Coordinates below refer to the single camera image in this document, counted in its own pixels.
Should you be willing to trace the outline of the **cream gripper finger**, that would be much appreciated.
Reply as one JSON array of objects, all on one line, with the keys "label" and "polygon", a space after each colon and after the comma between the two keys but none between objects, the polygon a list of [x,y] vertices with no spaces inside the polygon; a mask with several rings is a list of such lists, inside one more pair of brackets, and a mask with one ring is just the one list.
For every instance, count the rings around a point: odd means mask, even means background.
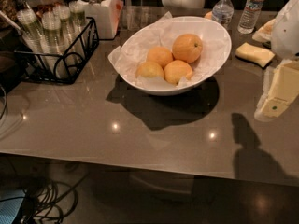
[{"label": "cream gripper finger", "polygon": [[261,43],[270,41],[275,21],[275,19],[272,19],[264,24],[253,34],[252,39]]},{"label": "cream gripper finger", "polygon": [[299,95],[299,62],[283,60],[276,68],[268,67],[263,77],[261,96],[254,118],[271,121],[282,115]]}]

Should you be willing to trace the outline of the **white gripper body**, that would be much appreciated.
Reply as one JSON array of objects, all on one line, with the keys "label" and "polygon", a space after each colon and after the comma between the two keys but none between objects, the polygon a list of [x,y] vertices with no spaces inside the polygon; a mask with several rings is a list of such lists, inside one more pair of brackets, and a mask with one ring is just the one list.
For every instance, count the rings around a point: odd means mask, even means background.
[{"label": "white gripper body", "polygon": [[299,0],[289,0],[276,15],[271,50],[281,59],[299,59]]}]

